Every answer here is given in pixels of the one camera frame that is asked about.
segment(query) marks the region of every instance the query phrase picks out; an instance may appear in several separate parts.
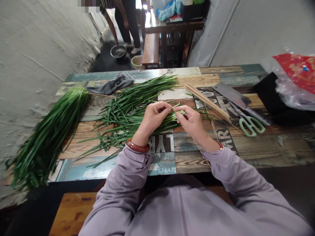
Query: red plastic bag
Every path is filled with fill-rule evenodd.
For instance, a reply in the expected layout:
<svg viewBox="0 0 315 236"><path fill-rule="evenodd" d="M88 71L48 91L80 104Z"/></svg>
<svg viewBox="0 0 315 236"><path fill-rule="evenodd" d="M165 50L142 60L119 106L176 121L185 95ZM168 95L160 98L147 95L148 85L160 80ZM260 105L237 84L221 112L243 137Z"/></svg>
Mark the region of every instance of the red plastic bag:
<svg viewBox="0 0 315 236"><path fill-rule="evenodd" d="M315 94L315 57L285 53L273 58L295 85Z"/></svg>

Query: dish towel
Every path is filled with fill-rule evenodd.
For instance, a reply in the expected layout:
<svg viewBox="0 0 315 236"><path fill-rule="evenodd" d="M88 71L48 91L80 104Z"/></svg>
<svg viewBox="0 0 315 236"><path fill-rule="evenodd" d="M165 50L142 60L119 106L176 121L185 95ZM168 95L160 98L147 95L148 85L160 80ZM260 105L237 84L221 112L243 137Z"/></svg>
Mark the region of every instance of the dish towel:
<svg viewBox="0 0 315 236"><path fill-rule="evenodd" d="M90 93L112 95L116 90L132 85L134 81L135 79L128 73L120 72L114 79L108 81L106 84L95 87L87 86L86 89Z"/></svg>

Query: green scissor handle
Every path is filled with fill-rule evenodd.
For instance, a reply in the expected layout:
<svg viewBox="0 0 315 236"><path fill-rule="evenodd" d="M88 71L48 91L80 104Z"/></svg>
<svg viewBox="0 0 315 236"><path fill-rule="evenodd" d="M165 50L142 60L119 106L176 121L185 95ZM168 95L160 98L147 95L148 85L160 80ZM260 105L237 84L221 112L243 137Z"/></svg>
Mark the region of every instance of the green scissor handle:
<svg viewBox="0 0 315 236"><path fill-rule="evenodd" d="M265 132L266 128L258 120L256 120L255 118L253 118L251 116L248 116L247 118L248 118L248 121L245 120L244 118L241 118L239 120L240 127L247 137L255 137L257 135L256 132L257 133L264 133ZM254 122L261 128L260 130L256 127ZM247 130L244 128L244 125L249 129L251 134L249 134L247 132Z"/></svg>

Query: bracelet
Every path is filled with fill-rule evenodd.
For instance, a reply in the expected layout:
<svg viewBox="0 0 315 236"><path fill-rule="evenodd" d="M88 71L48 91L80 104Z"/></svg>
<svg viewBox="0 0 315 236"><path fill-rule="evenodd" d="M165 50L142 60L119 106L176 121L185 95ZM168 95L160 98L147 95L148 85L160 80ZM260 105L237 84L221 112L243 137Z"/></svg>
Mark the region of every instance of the bracelet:
<svg viewBox="0 0 315 236"><path fill-rule="evenodd" d="M126 142L127 146L130 147L133 151L137 151L137 152L148 152L150 150L150 145L147 144L146 147L141 147L141 146L138 146L136 144L133 144L131 142L131 139L128 139L127 142Z"/></svg>
<svg viewBox="0 0 315 236"><path fill-rule="evenodd" d="M222 150L223 149L222 143L219 143L218 141L216 141L216 142L220 145L220 150Z"/></svg>

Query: black pants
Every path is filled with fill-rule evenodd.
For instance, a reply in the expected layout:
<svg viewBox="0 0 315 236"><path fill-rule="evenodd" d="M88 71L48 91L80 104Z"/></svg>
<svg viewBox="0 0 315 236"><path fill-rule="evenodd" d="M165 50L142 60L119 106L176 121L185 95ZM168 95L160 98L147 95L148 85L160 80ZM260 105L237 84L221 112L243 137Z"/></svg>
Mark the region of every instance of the black pants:
<svg viewBox="0 0 315 236"><path fill-rule="evenodd" d="M137 15L136 15L136 0L122 0L122 4L125 8L125 12L129 22L129 30L124 26L124 19L116 7L115 9L115 19L117 21L117 25L119 31L121 33L122 39L125 43L131 42L130 33L132 38L134 39L135 48L140 47L140 36L138 31L138 23L137 23Z"/></svg>

